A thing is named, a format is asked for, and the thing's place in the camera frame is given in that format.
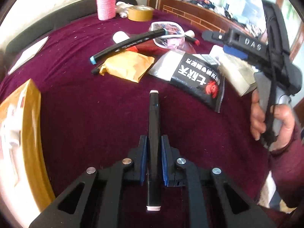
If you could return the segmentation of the maroon sleeved forearm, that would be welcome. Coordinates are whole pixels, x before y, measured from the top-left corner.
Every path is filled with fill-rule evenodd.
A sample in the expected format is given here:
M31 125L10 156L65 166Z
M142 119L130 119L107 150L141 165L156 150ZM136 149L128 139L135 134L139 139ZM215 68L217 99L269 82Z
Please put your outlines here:
M298 207L303 200L303 145L298 126L286 147L270 153L269 163L280 197L289 208Z

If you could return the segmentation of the right hand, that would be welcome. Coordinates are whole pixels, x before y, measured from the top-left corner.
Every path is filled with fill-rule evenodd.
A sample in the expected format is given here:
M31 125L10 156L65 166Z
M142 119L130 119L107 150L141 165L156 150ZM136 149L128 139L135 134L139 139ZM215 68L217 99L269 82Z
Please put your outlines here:
M274 118L282 121L277 140L272 145L273 150L279 150L285 148L291 141L295 128L295 117L292 109L285 104L275 106L273 114ZM258 141L265 131L265 113L259 105L259 93L255 89L251 96L250 132L253 138Z

